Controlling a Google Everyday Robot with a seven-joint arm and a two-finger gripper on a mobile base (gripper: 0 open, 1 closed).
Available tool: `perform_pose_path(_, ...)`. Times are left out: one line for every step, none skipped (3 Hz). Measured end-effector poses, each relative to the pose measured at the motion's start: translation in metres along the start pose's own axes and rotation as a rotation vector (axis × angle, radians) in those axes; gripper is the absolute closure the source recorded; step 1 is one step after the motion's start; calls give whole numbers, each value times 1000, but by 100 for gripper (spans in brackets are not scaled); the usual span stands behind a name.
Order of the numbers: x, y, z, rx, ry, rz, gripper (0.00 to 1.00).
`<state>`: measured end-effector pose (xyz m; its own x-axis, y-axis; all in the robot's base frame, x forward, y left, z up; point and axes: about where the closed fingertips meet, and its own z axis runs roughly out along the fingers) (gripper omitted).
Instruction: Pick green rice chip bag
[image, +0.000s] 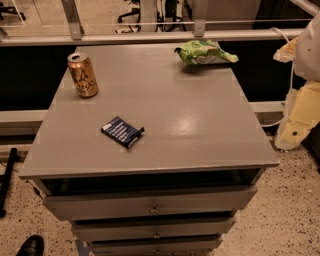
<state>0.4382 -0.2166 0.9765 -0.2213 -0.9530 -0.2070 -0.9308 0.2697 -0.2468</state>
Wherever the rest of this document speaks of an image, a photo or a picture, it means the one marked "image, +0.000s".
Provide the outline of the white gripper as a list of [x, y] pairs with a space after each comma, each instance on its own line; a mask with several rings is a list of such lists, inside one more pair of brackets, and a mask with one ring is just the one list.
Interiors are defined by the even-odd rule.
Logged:
[[[273, 59], [282, 63], [293, 61], [297, 42], [298, 37], [287, 42], [275, 52]], [[307, 81], [299, 90], [290, 89], [283, 114], [274, 144], [280, 150], [292, 150], [320, 122], [320, 83]]]

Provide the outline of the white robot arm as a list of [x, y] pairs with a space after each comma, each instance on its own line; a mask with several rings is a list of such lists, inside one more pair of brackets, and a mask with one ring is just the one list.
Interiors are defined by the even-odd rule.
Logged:
[[294, 73], [306, 81], [299, 90], [289, 90], [274, 141], [278, 149], [292, 150], [320, 122], [320, 13], [274, 57], [281, 58], [285, 52], [291, 52]]

